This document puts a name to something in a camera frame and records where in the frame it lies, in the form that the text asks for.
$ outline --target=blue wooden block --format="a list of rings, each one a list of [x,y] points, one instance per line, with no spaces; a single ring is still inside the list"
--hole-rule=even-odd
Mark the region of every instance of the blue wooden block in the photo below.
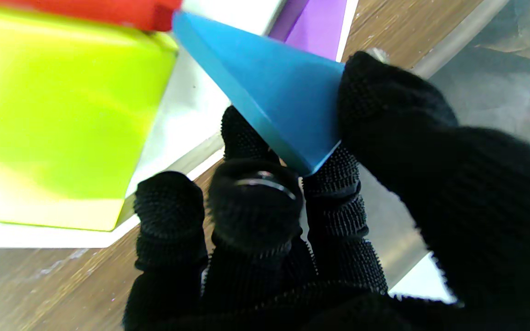
[[[173,31],[263,140],[301,176],[339,145],[336,103],[345,65],[191,13]]]

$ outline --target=red block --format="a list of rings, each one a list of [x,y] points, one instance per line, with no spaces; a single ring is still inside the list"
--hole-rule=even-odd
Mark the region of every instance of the red block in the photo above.
[[[173,12],[183,0],[0,0],[0,5],[126,25],[146,31],[170,31]]]

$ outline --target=purple block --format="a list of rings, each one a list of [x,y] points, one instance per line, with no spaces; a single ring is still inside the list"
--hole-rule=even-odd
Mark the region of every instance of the purple block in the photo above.
[[[286,44],[335,60],[347,0],[309,0]]]
[[[309,0],[287,0],[269,37],[285,42]]]

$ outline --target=wooden table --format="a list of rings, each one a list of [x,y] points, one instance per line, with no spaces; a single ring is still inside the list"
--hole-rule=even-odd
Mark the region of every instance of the wooden table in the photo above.
[[[370,46],[411,68],[482,0],[362,0],[345,56]],[[213,168],[196,182],[206,189]],[[206,222],[206,232],[211,229]],[[112,331],[134,269],[138,228],[107,249],[0,250],[0,331]]]

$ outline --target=lime green block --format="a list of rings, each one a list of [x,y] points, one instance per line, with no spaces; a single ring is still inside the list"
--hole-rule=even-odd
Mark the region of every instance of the lime green block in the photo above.
[[[176,56],[164,34],[0,8],[0,222],[111,230]]]

